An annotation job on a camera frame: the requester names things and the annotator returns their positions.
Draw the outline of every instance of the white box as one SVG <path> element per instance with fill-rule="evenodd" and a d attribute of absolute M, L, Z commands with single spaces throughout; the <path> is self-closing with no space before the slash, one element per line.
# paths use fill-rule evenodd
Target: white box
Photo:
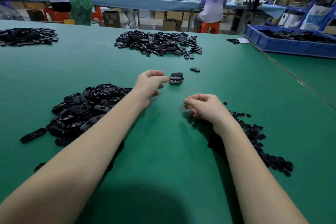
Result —
<path fill-rule="evenodd" d="M 289 14 L 284 13 L 278 23 L 278 26 L 283 26 L 286 23 L 288 16 Z"/>
<path fill-rule="evenodd" d="M 291 24 L 294 24 L 295 22 L 298 22 L 301 20 L 300 15 L 294 15 L 294 14 L 289 14 L 285 24 L 283 25 L 284 28 L 289 28 Z"/>

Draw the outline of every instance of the left hand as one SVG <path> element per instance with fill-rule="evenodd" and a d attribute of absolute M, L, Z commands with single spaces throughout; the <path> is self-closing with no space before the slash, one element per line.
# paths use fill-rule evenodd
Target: left hand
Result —
<path fill-rule="evenodd" d="M 163 83 L 169 81 L 169 77 L 164 76 L 164 74 L 159 70 L 148 70 L 138 76 L 132 91 L 144 98 L 146 107 L 149 105 L 150 97 L 157 96 L 159 94 L 158 89 L 162 89 Z"/>

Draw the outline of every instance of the purple t-shirt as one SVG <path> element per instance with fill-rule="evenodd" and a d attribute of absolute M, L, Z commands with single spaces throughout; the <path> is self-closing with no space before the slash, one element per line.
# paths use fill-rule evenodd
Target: purple t-shirt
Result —
<path fill-rule="evenodd" d="M 202 21 L 207 23 L 219 22 L 223 18 L 223 6 L 228 0 L 201 0 L 204 10 L 199 13 Z"/>

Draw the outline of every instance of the green tabletop surface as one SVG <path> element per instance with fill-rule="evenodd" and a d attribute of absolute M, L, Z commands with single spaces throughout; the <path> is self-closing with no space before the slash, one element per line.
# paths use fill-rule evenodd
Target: green tabletop surface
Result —
<path fill-rule="evenodd" d="M 278 53 L 268 55 L 336 108 L 336 60 Z"/>
<path fill-rule="evenodd" d="M 59 42 L 0 48 L 0 200 L 62 150 L 49 134 L 27 144 L 20 138 L 45 127 L 66 95 L 101 83 L 133 87 L 138 74 L 159 69 L 183 72 L 183 83 L 166 84 L 138 118 L 77 223 L 243 222 L 229 166 L 207 147 L 211 127 L 185 114 L 183 99 L 196 93 L 251 114 L 243 120 L 264 127 L 264 151 L 294 164 L 292 177 L 271 172 L 307 220 L 336 223 L 336 111 L 252 45 L 193 33 L 203 54 L 185 60 L 114 47 L 125 29 L 0 23 L 13 27 L 49 27 Z"/>

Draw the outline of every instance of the blue tablecloth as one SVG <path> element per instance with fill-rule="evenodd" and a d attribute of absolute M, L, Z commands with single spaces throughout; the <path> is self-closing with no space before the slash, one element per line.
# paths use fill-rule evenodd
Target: blue tablecloth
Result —
<path fill-rule="evenodd" d="M 27 1 L 49 1 L 49 0 L 27 0 Z M 172 0 L 91 0 L 93 5 L 152 10 L 152 11 L 179 11 L 203 8 L 203 5 L 198 1 L 172 1 Z M 234 3 L 227 3 L 227 9 L 246 9 L 245 5 L 236 5 Z M 260 10 L 279 18 L 286 8 L 278 5 L 262 5 Z"/>

